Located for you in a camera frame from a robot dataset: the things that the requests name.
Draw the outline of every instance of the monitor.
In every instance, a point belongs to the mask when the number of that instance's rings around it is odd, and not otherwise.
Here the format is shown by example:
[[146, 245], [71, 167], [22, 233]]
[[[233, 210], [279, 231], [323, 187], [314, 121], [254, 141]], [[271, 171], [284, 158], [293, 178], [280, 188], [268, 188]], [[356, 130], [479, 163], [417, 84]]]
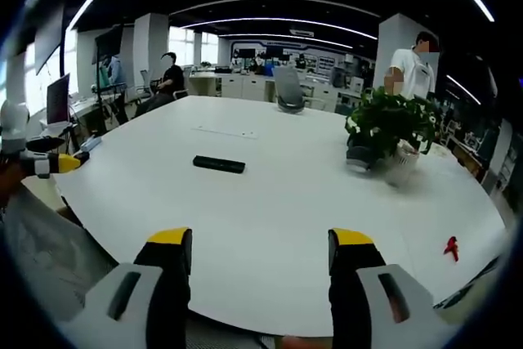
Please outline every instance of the monitor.
[[254, 48], [239, 49], [238, 57], [240, 59], [253, 59], [256, 57], [256, 50]]
[[64, 32], [64, 5], [52, 10], [36, 31], [34, 37], [34, 68], [36, 74], [47, 63], [53, 52], [60, 46]]
[[120, 25], [95, 38], [96, 45], [92, 54], [93, 64], [96, 64], [96, 55], [98, 55], [98, 61], [101, 61], [104, 56], [114, 56], [120, 53], [122, 33], [123, 26]]
[[265, 58], [274, 59], [275, 57], [280, 58], [283, 55], [284, 55], [283, 47], [267, 47]]
[[69, 122], [69, 74], [47, 88], [47, 125]]

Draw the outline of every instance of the potted plant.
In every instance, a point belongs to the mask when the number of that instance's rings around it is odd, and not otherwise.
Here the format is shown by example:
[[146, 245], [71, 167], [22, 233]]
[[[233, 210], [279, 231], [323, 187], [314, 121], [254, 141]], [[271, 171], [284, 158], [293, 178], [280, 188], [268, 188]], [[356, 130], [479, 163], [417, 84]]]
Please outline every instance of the potted plant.
[[436, 111], [430, 101], [389, 95], [380, 87], [371, 97], [362, 95], [361, 106], [347, 116], [345, 128], [350, 134], [347, 162], [369, 169], [378, 159], [394, 155], [400, 141], [418, 153], [426, 142], [421, 151], [426, 154], [436, 136]]

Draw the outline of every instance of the black shirt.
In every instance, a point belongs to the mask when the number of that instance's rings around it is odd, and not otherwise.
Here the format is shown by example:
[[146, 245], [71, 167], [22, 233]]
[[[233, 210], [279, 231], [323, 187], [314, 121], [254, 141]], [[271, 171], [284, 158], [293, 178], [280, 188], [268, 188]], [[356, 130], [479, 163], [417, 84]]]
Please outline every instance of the black shirt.
[[174, 94], [174, 92], [179, 92], [180, 90], [185, 90], [185, 80], [183, 78], [183, 71], [177, 65], [172, 65], [163, 75], [163, 82], [168, 79], [172, 80], [172, 84], [164, 87], [161, 92]]

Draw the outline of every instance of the white table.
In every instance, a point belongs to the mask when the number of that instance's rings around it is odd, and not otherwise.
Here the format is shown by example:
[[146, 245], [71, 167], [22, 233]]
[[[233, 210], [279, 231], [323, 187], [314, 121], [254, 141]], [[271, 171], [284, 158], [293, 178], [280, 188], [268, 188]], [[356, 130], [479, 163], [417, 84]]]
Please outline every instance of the white table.
[[[106, 134], [84, 166], [56, 181], [119, 262], [132, 262], [157, 231], [192, 228], [191, 310], [263, 333], [329, 336], [330, 228], [372, 237], [435, 302], [473, 278], [505, 236], [487, 194], [452, 157], [421, 157], [403, 190], [350, 172], [344, 122], [318, 110], [291, 115], [271, 103], [189, 96]], [[197, 154], [243, 161], [246, 170], [196, 168]], [[450, 236], [457, 264], [443, 255]]]

